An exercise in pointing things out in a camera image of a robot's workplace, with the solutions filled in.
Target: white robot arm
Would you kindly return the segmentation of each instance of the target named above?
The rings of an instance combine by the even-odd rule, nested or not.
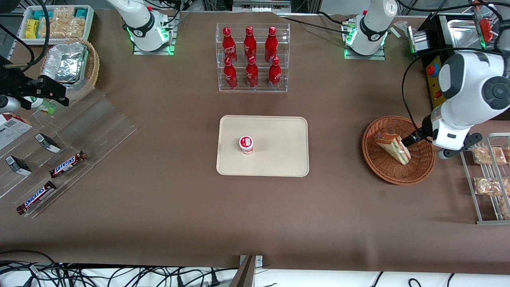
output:
[[[384,44],[388,27],[397,15],[395,0],[370,0],[370,7],[365,15],[354,19],[355,29],[346,41],[356,53],[373,55]]]
[[[143,51],[154,51],[168,42],[168,16],[149,10],[142,0],[106,0],[124,19],[135,45]]]
[[[503,19],[510,19],[510,8],[496,7]],[[423,120],[418,131],[402,140],[405,146],[429,136],[435,146],[443,148],[439,157],[449,158],[481,140],[480,134],[469,134],[471,127],[510,107],[509,33],[501,31],[503,55],[461,52],[445,61],[438,80],[446,101]]]

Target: emergency stop button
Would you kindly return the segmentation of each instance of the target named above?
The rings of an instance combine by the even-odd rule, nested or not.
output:
[[[425,71],[427,72],[427,75],[435,77],[439,74],[439,65],[438,64],[430,65],[427,67],[427,69],[425,69]]]

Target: foil container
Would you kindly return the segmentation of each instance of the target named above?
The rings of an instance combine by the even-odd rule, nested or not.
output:
[[[87,46],[81,43],[55,45],[49,49],[42,74],[70,86],[84,76],[87,56]]]

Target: brown table surface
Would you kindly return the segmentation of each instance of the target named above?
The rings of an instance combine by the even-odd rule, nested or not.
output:
[[[299,19],[335,27],[324,17]],[[405,20],[419,26],[423,18]],[[96,86],[138,131],[36,218],[0,201],[0,249],[38,250],[58,262],[234,267],[251,253],[271,268],[510,273],[510,226],[475,225],[458,157],[437,160],[414,186],[380,180],[363,159],[369,123],[407,116],[400,83],[412,56],[405,37],[388,37],[386,61],[345,60],[340,34],[291,22],[288,93],[220,93],[217,22],[288,21],[271,13],[192,13],[179,26],[174,56],[133,56],[117,11],[97,11]],[[27,56],[17,45],[11,60]],[[420,63],[406,88],[421,120],[430,103]],[[306,118],[310,173],[219,175],[218,127],[227,114]],[[509,128],[487,122],[473,130]]]

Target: red button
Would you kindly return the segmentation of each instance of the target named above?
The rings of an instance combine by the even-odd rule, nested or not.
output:
[[[427,75],[432,76],[436,72],[436,67],[434,67],[434,65],[430,65],[425,71],[427,72]]]

